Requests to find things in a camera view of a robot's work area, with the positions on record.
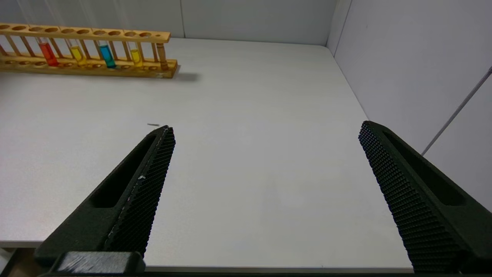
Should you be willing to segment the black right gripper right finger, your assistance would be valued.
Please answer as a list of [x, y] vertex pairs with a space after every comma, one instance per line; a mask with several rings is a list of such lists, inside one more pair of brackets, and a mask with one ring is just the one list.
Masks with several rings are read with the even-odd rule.
[[489, 274], [492, 214], [389, 128], [359, 142], [416, 274]]

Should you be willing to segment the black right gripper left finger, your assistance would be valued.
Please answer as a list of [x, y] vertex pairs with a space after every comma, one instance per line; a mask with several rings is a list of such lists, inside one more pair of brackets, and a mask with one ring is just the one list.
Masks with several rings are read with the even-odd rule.
[[148, 133], [35, 251], [51, 266], [69, 251], [144, 255], [176, 141], [167, 125]]

